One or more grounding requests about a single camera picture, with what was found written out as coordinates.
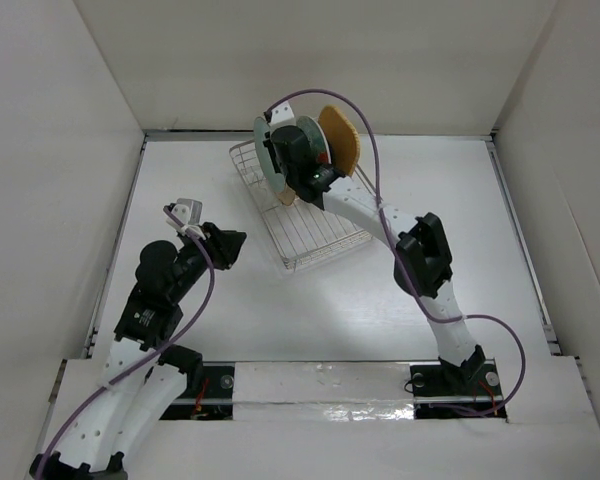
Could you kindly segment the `orange woven square plate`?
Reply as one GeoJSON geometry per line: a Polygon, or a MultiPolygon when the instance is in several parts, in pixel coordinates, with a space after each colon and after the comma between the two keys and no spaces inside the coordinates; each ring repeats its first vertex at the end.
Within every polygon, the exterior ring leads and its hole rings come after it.
{"type": "Polygon", "coordinates": [[[361,154],[358,131],[335,105],[326,105],[321,110],[318,124],[330,148],[331,164],[346,176],[352,177],[361,154]]]}

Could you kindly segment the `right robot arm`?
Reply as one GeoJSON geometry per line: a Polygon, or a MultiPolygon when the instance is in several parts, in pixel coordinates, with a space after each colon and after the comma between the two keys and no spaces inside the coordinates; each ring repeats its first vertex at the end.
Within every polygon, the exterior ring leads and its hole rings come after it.
{"type": "Polygon", "coordinates": [[[394,281],[414,298],[433,331],[448,394],[460,396],[474,386],[485,354],[458,306],[451,282],[452,255],[439,217],[405,214],[378,201],[342,169],[318,161],[298,126],[273,130],[258,117],[254,138],[271,187],[290,188],[302,201],[349,220],[390,249],[394,281]]]}

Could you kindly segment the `teal flower plate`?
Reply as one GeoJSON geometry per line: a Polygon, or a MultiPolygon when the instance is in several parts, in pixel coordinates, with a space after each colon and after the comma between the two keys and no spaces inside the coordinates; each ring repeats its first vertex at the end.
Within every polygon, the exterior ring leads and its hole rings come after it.
{"type": "Polygon", "coordinates": [[[256,155],[262,173],[267,180],[271,190],[282,193],[286,188],[285,176],[276,170],[274,158],[271,154],[270,127],[266,120],[258,116],[253,122],[254,144],[256,155]]]}

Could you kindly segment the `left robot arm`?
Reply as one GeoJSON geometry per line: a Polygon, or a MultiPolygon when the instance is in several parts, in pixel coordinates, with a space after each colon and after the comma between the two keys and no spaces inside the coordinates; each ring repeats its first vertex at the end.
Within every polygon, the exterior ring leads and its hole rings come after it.
{"type": "Polygon", "coordinates": [[[69,416],[29,473],[34,479],[125,479],[140,444],[180,395],[205,388],[201,353],[176,341],[181,300],[204,275],[230,269],[246,233],[211,222],[177,229],[139,255],[136,283],[118,324],[96,390],[69,416]]]}

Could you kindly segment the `beige bird painted plate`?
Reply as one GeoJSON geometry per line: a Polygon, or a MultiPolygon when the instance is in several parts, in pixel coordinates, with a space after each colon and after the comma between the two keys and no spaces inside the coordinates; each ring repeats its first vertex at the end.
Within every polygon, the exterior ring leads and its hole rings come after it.
{"type": "Polygon", "coordinates": [[[296,199],[296,192],[289,185],[286,185],[284,190],[277,194],[277,198],[282,205],[290,206],[296,199]]]}

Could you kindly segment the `red and teal plate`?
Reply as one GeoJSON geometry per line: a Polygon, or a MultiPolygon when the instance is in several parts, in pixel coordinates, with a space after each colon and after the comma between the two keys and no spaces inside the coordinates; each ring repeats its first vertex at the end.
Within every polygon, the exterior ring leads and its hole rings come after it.
{"type": "Polygon", "coordinates": [[[318,121],[309,116],[299,116],[296,126],[302,130],[307,137],[312,154],[318,163],[330,164],[331,153],[329,144],[318,121]]]}

